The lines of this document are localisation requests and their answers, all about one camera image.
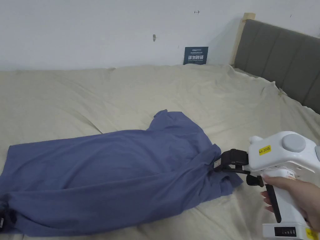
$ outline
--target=dark blue sign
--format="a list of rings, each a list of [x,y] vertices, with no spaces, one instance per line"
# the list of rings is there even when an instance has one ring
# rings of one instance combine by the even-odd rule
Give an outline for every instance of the dark blue sign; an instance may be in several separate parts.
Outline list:
[[[188,63],[206,64],[208,56],[208,47],[186,47],[184,50],[183,65]]]

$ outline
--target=human hand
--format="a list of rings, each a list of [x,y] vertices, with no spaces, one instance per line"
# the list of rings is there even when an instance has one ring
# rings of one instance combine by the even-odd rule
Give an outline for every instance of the human hand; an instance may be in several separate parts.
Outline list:
[[[310,182],[292,180],[283,177],[264,176],[263,180],[270,185],[288,191],[301,209],[301,213],[308,220],[310,227],[320,232],[320,188]],[[261,193],[263,201],[271,205],[267,191]],[[272,206],[266,207],[273,212]]]

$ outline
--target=bed sheet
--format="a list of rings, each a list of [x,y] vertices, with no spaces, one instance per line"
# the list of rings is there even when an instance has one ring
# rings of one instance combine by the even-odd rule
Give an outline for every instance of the bed sheet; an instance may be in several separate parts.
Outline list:
[[[182,111],[222,151],[247,150],[250,136],[286,130],[320,140],[320,115],[274,83],[231,66],[0,72],[0,171],[9,145],[146,129],[163,109]],[[99,235],[41,239],[262,239],[262,223],[275,218],[264,210],[261,190],[242,184],[179,216]]]

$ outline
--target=gray upholstered headboard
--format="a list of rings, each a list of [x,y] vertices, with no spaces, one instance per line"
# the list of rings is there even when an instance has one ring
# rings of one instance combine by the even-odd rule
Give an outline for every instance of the gray upholstered headboard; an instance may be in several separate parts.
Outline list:
[[[320,113],[320,39],[247,20],[235,68],[275,81],[289,97]]]

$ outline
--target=yellow label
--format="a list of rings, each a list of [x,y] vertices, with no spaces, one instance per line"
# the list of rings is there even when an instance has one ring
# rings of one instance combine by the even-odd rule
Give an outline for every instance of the yellow label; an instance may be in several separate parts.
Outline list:
[[[263,155],[263,154],[265,154],[265,153],[269,153],[269,152],[271,152],[271,146],[270,146],[270,145],[268,145],[268,146],[266,146],[266,147],[264,147],[264,148],[259,149],[259,155],[260,155],[260,156]]]
[[[319,240],[318,238],[318,233],[315,231],[312,231],[309,228],[306,228],[306,233],[307,233],[307,237],[312,239],[312,240]]]

